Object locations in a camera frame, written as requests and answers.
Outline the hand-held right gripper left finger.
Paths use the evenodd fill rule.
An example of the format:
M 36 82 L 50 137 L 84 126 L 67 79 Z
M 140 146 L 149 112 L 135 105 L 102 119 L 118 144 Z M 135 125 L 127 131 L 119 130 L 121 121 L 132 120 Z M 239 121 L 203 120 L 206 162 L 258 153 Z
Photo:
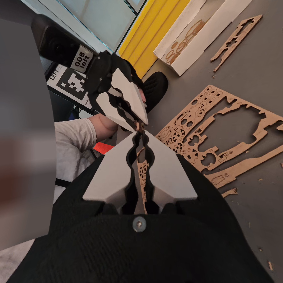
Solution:
M 138 201 L 135 174 L 140 132 L 136 131 L 108 151 L 94 174 L 83 199 L 110 203 L 122 214 L 133 214 Z

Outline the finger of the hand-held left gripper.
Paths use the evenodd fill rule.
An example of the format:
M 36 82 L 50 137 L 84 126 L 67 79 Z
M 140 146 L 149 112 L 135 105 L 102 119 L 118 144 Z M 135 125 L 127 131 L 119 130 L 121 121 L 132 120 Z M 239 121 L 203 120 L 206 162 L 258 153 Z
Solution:
M 136 132 L 134 122 L 129 119 L 125 111 L 119 107 L 113 95 L 106 92 L 101 93 L 98 95 L 96 102 L 107 118 L 119 124 L 124 129 Z
M 119 68 L 112 75 L 111 86 L 122 93 L 122 97 L 129 103 L 131 111 L 147 125 L 147 113 L 139 89 L 133 82 L 130 82 L 126 78 Z

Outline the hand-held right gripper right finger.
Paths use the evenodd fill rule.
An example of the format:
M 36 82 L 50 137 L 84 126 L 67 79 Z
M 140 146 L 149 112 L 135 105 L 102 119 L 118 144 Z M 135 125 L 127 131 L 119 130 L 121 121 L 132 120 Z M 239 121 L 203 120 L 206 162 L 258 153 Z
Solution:
M 146 130 L 142 140 L 149 165 L 144 188 L 147 214 L 159 214 L 168 203 L 196 200 L 198 195 L 178 158 L 182 156 Z

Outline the wooden parts sheet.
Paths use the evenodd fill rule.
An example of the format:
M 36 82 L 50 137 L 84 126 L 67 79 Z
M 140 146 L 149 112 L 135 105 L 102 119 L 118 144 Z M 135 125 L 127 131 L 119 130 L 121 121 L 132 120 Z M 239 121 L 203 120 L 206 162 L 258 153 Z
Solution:
M 282 214 L 282 84 L 171 85 L 148 130 L 255 214 Z

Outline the black mesh wrist rest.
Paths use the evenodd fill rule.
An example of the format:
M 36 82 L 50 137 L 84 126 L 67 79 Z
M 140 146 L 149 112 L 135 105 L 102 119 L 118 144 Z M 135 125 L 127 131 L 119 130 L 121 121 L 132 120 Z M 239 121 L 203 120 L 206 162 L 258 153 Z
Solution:
M 149 113 L 164 97 L 168 90 L 168 79 L 162 72 L 153 73 L 143 83 L 143 92 L 146 98 L 146 112 Z

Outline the red card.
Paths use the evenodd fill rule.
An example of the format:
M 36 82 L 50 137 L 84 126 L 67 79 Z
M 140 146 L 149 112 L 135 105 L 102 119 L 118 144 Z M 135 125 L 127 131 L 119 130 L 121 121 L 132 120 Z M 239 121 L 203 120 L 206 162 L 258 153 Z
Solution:
M 97 151 L 97 152 L 99 152 L 100 154 L 103 154 L 103 155 L 105 155 L 112 148 L 114 148 L 114 146 L 106 144 L 106 143 L 102 143 L 102 142 L 96 143 L 95 146 L 93 147 L 93 149 L 95 151 Z

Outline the frosted glass window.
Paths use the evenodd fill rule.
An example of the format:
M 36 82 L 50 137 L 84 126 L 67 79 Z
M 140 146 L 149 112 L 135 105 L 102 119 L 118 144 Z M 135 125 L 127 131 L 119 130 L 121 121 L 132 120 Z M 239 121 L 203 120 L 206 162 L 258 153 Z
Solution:
M 117 52 L 147 1 L 22 0 L 97 52 Z

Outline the stack of yellow plastic bins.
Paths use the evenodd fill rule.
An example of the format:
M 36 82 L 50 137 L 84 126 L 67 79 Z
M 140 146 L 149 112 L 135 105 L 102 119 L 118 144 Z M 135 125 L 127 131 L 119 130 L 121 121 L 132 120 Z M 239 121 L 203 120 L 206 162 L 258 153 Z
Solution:
M 149 0 L 118 50 L 139 78 L 147 73 L 157 56 L 155 48 L 182 13 L 189 0 Z

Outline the pile of tan rubber bands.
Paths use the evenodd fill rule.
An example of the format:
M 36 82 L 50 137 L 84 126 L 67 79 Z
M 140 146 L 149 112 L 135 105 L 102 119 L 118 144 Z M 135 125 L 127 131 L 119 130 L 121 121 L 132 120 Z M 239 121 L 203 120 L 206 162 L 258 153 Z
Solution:
M 166 51 L 167 54 L 164 55 L 164 62 L 171 65 L 207 22 L 208 20 L 205 22 L 200 19 L 193 25 L 188 24 L 173 42 L 170 49 Z

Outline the curved wooden scrap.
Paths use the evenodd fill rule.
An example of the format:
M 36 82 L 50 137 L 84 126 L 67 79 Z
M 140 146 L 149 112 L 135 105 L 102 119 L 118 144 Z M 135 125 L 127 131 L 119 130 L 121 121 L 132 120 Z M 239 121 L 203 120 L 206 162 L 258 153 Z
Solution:
M 221 195 L 222 195 L 223 198 L 226 198 L 229 195 L 237 195 L 237 194 L 238 194 L 238 188 L 233 188 L 233 189 L 230 189 L 230 190 L 222 193 Z

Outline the white cardboard tray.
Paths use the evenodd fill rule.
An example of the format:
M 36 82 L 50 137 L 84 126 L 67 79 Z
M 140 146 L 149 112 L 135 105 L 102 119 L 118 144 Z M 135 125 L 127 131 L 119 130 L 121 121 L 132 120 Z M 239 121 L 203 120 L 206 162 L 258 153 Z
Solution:
M 164 62 L 166 51 L 188 24 L 208 20 L 171 65 L 164 62 L 181 76 L 250 3 L 251 0 L 191 0 L 155 48 L 154 54 Z

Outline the long wooden frame scrap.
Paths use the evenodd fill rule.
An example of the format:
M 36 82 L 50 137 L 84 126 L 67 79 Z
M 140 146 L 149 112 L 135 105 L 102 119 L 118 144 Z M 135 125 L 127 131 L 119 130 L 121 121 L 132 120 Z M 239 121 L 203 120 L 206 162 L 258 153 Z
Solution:
M 245 39 L 245 37 L 253 30 L 257 23 L 262 19 L 263 15 L 253 16 L 248 19 L 242 20 L 234 32 L 225 41 L 222 47 L 217 51 L 217 53 L 211 58 L 211 62 L 217 60 L 221 57 L 220 64 L 214 69 L 216 72 L 226 59 L 233 53 L 233 51 L 238 47 L 238 45 Z

